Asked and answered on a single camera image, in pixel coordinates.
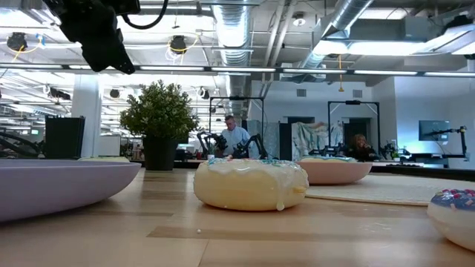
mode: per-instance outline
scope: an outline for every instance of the monitor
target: monitor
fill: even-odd
[[[419,141],[448,141],[448,133],[436,133],[450,130],[449,121],[419,121]]]

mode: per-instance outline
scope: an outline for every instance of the table surface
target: table surface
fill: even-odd
[[[109,200],[0,225],[0,266],[473,266],[426,208],[305,199],[281,212],[202,204],[194,172],[139,172]]]

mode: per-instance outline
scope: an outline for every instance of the shirt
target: shirt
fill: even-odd
[[[249,133],[239,126],[236,126],[232,131],[225,129],[221,132],[221,135],[226,139],[226,145],[228,146],[223,153],[226,156],[232,155],[235,148],[238,148],[238,144],[245,145],[251,138]]]

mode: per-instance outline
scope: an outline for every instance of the man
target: man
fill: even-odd
[[[223,155],[229,156],[235,151],[238,147],[238,144],[245,145],[246,142],[251,138],[249,133],[239,126],[236,126],[235,118],[231,115],[228,115],[224,118],[226,122],[227,129],[221,132],[221,135],[226,139],[227,148],[224,150]]]

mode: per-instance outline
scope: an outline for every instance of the purple bowl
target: purple bowl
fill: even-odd
[[[140,164],[0,159],[0,222],[105,200],[135,178]]]

